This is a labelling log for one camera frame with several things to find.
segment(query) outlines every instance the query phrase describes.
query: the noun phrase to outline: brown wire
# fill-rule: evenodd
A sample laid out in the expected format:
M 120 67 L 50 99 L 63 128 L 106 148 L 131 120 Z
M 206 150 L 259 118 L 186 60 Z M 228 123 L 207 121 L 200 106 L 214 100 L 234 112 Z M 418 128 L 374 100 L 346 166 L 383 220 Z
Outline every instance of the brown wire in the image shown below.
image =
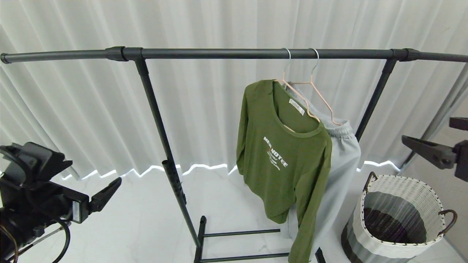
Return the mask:
M 12 234 L 10 234 L 10 232 L 2 225 L 0 225 L 0 229 L 2 230 L 3 233 L 5 233 L 5 235 L 8 236 L 8 238 L 13 242 L 13 244 L 15 245 L 15 259 L 13 260 L 13 263 L 18 263 L 18 257 L 19 257 L 19 248 L 18 248 L 18 243 L 16 243 L 16 240 L 15 238 L 13 237 Z

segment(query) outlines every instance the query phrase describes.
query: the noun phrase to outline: white and gray striped basket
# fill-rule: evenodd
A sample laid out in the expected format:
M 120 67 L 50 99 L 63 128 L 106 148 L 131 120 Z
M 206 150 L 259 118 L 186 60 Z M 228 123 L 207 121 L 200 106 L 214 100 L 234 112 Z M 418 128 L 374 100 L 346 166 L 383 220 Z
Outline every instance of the white and gray striped basket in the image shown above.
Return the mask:
M 445 214 L 453 219 L 445 225 Z M 457 220 L 424 182 L 371 172 L 341 244 L 353 263 L 406 263 L 439 242 Z

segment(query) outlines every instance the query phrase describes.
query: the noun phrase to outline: clothing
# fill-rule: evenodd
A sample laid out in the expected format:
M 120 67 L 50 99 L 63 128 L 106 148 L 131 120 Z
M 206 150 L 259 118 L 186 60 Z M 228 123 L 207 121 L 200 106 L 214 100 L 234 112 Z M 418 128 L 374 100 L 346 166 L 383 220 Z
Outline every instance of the clothing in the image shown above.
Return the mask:
M 297 88 L 295 90 L 305 98 L 300 90 Z M 304 103 L 290 88 L 286 87 L 286 92 L 300 103 Z M 317 116 L 324 124 L 333 144 L 330 175 L 328 176 L 325 194 L 320 203 L 315 221 L 314 243 L 311 251 L 311 256 L 313 256 L 325 236 L 329 234 L 341 205 L 346 198 L 346 193 L 359 164 L 361 149 L 348 120 L 334 118 L 336 123 L 342 124 L 341 126 L 336 125 L 331 121 L 329 115 L 319 112 L 311 102 L 307 101 L 307 103 L 309 104 L 310 113 Z M 289 210 L 286 223 L 281 225 L 281 233 L 286 238 L 295 239 L 298 233 L 295 209 L 294 206 Z
M 296 204 L 299 228 L 289 262 L 307 263 L 332 144 L 323 123 L 298 107 L 274 80 L 248 85 L 242 100 L 237 168 L 263 200 L 269 219 L 284 223 Z

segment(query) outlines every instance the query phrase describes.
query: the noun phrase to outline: rose gold hanger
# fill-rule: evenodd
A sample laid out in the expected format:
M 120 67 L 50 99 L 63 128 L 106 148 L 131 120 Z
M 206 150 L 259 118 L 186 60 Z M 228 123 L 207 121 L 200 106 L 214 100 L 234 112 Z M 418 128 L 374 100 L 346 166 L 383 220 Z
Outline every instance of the rose gold hanger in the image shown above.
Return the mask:
M 306 106 L 307 106 L 307 115 L 309 115 L 310 117 L 316 119 L 318 122 L 320 122 L 320 119 L 317 118 L 316 116 L 312 115 L 312 113 L 310 113 L 309 111 L 309 103 L 307 102 L 307 100 L 299 93 L 297 92 L 291 85 L 289 85 L 289 83 L 285 80 L 285 75 L 286 75 L 286 69 L 287 67 L 289 66 L 289 64 L 291 63 L 291 52 L 289 51 L 289 49 L 285 48 L 287 51 L 288 51 L 288 54 L 289 54 L 289 61 L 288 61 L 288 64 L 286 64 L 285 66 L 285 70 L 283 71 L 283 79 L 282 80 L 275 80 L 276 82 L 282 82 L 284 84 L 286 84 L 286 86 L 288 86 L 294 93 L 296 93 L 305 103 L 306 103 Z
M 327 105 L 328 109 L 330 110 L 331 112 L 331 121 L 336 124 L 336 125 L 339 125 L 341 126 L 341 124 L 339 123 L 336 123 L 335 120 L 333 119 L 333 110 L 331 109 L 330 105 L 327 103 L 327 101 L 323 98 L 323 96 L 320 94 L 320 91 L 317 89 L 317 87 L 315 86 L 315 84 L 312 82 L 312 76 L 314 74 L 314 70 L 315 68 L 319 65 L 319 60 L 320 60 L 320 57 L 319 57 L 319 52 L 316 50 L 316 49 L 313 49 L 311 48 L 312 50 L 315 51 L 315 53 L 317 53 L 317 64 L 315 64 L 314 68 L 312 69 L 312 72 L 310 73 L 310 82 L 294 82 L 294 83 L 291 83 L 291 84 L 310 84 L 314 87 L 315 91 L 318 93 L 318 95 L 320 96 L 320 98 L 323 100 L 323 102 L 325 102 L 325 104 Z

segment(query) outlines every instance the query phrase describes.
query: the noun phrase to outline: white shirt tag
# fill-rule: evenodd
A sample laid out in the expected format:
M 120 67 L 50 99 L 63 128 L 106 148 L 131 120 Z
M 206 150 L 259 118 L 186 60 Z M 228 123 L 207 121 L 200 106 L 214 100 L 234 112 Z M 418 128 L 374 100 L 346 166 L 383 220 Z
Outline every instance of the white shirt tag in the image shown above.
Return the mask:
M 289 104 L 291 104 L 292 106 L 294 106 L 296 108 L 296 110 L 302 115 L 304 116 L 304 112 L 306 112 L 301 106 L 299 106 L 299 104 L 297 104 L 297 102 L 295 102 L 293 99 L 289 99 Z

